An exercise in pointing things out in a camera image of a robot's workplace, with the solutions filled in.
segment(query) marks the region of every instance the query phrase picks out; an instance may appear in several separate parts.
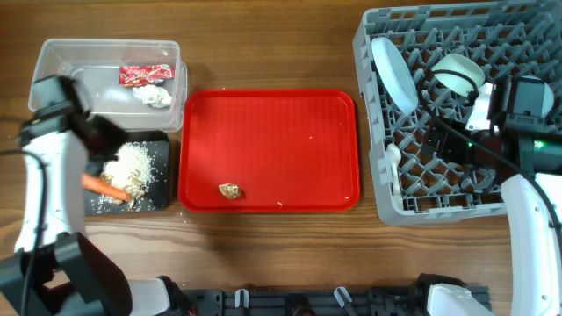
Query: white tissue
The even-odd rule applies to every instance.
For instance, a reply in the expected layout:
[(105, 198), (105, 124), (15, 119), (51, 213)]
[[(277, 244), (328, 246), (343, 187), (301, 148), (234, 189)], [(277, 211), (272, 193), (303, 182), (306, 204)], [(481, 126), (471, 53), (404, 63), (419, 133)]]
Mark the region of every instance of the white tissue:
[(143, 104), (149, 104), (155, 108), (172, 104), (172, 97), (168, 94), (168, 91), (153, 84), (133, 88), (133, 96), (138, 98)]

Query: red tray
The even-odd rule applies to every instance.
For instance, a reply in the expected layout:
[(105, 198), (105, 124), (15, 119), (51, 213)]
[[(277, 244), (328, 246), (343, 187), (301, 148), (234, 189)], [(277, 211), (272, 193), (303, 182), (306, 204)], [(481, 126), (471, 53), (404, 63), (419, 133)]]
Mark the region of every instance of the red tray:
[[(243, 195), (223, 197), (223, 183)], [(359, 199), (353, 100), (340, 90), (194, 93), (177, 195), (199, 212), (348, 210)]]

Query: wooden table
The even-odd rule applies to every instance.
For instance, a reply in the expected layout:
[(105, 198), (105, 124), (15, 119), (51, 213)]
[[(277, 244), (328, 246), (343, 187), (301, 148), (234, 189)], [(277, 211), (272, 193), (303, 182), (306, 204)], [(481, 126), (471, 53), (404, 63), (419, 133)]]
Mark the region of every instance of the wooden table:
[[(505, 216), (431, 226), (388, 226), (377, 215), (351, 40), (363, 12), (388, 2), (8, 0), (0, 6), (0, 150), (14, 148), (32, 73), (50, 38), (174, 40), (190, 92), (238, 88), (338, 88), (356, 101), (361, 199), (336, 214), (196, 214), (177, 200), (165, 212), (87, 218), (90, 240), (129, 278), (170, 276), (185, 289), (332, 289), (407, 285), (420, 273), (488, 285), (497, 315), (511, 301)], [(402, 0), (395, 5), (428, 4)], [(179, 139), (180, 133), (170, 137)], [(25, 167), (0, 164), (0, 252), (22, 225)], [(4, 299), (2, 315), (13, 314)]]

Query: white bowl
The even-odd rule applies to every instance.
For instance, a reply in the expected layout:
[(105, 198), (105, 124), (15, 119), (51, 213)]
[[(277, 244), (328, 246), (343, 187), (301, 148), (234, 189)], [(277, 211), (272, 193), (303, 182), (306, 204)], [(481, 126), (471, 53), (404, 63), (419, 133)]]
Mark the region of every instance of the white bowl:
[(401, 111), (412, 113), (418, 106), (418, 95), (414, 79), (402, 55), (387, 38), (374, 39), (371, 49), (378, 75), (386, 91)]
[[(482, 69), (474, 61), (471, 61), (459, 54), (447, 54), (431, 69), (431, 71), (436, 70), (451, 70), (458, 72), (459, 74), (466, 75), (471, 78), (474, 83), (476, 83), (477, 89), (484, 84), (484, 80), (486, 79), (484, 71), (482, 71)], [(438, 74), (436, 75), (436, 78), (445, 87), (463, 97), (467, 97), (468, 92), (473, 90), (473, 87), (469, 82), (456, 75)]]

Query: food crumb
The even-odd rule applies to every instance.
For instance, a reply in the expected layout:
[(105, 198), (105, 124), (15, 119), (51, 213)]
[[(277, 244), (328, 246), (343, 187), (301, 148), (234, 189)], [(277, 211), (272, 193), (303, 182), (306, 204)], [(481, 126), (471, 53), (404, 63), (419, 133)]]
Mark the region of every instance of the food crumb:
[(230, 199), (239, 198), (242, 195), (242, 190), (236, 184), (225, 183), (219, 185), (220, 193)]

